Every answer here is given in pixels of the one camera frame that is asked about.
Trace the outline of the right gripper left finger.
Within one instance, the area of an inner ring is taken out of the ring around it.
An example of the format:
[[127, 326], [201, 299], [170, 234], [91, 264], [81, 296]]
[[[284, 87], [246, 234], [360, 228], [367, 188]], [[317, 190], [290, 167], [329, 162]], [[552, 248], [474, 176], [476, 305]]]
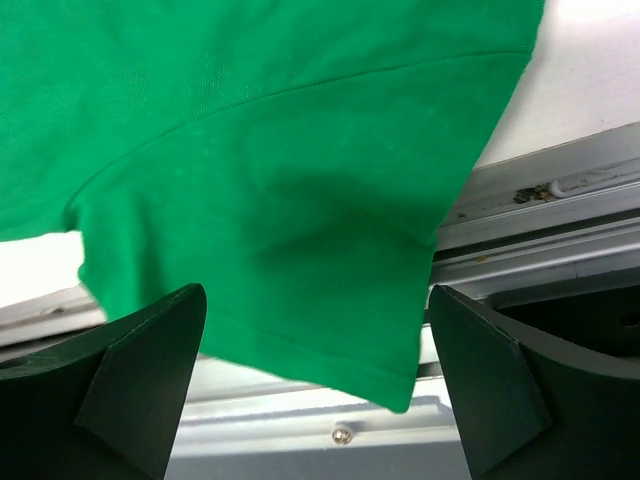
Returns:
[[164, 478], [206, 308], [204, 288], [189, 284], [2, 362], [2, 478]]

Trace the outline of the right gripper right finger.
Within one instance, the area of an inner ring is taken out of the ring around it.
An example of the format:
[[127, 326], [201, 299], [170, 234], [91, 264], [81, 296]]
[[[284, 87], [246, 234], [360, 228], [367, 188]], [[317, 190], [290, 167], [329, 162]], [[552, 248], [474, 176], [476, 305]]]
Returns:
[[474, 479], [636, 479], [639, 363], [433, 288], [427, 317]]

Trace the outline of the green t-shirt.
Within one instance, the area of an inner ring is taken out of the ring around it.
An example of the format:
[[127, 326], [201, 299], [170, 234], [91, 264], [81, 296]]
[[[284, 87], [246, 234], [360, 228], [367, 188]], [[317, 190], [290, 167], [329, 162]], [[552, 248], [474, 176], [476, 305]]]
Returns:
[[112, 319], [405, 412], [436, 232], [540, 1], [5, 1], [1, 237], [77, 231]]

